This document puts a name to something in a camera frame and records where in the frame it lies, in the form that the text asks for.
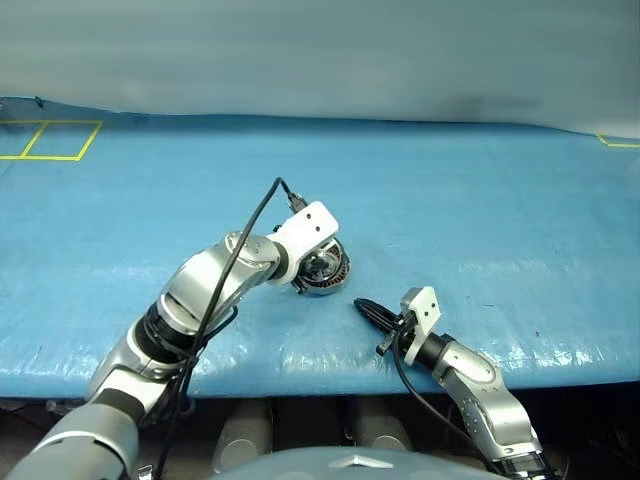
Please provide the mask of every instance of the yellow tape line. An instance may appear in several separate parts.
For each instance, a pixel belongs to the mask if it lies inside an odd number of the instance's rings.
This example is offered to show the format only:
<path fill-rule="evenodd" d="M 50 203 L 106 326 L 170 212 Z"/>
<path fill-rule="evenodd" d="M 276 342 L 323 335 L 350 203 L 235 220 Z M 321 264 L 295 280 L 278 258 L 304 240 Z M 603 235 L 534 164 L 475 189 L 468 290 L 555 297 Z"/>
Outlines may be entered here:
<path fill-rule="evenodd" d="M 0 120 L 0 125 L 33 125 L 41 124 L 33 134 L 29 143 L 24 147 L 20 155 L 0 155 L 0 160 L 59 160 L 66 162 L 79 162 L 82 160 L 87 150 L 96 139 L 98 132 L 102 128 L 102 120 Z M 95 125 L 87 141 L 76 155 L 29 155 L 29 152 L 36 144 L 42 133 L 49 125 Z"/>
<path fill-rule="evenodd" d="M 602 143 L 604 143 L 607 147 L 611 147 L 611 148 L 640 148 L 640 143 L 614 143 L 614 142 L 609 142 L 604 135 L 600 134 L 600 133 L 596 133 L 596 137 L 598 137 L 598 140 L 600 140 Z"/>

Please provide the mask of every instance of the metal cylinder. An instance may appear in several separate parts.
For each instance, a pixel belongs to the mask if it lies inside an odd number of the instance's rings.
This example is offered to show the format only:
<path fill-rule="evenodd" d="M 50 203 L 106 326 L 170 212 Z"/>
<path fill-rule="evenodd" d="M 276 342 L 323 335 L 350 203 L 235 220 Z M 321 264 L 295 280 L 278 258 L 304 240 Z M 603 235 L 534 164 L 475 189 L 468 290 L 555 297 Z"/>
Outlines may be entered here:
<path fill-rule="evenodd" d="M 269 400 L 241 400 L 218 438 L 212 460 L 213 472 L 226 472 L 272 450 L 273 423 Z"/>
<path fill-rule="evenodd" d="M 357 398 L 353 412 L 353 440 L 356 446 L 412 450 L 404 426 L 387 410 L 383 399 Z"/>
<path fill-rule="evenodd" d="M 86 404 L 62 420 L 7 478 L 117 480 L 133 473 L 138 428 L 127 414 L 108 405 Z"/>

